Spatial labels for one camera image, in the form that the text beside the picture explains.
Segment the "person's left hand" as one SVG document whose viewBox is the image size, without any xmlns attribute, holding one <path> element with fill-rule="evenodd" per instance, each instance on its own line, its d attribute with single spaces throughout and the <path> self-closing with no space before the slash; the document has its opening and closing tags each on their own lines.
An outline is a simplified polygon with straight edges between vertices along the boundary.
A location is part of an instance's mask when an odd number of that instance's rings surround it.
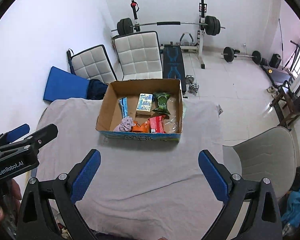
<svg viewBox="0 0 300 240">
<path fill-rule="evenodd" d="M 11 235 L 17 231 L 21 200 L 20 186 L 14 179 L 0 183 L 0 228 Z"/>
</svg>

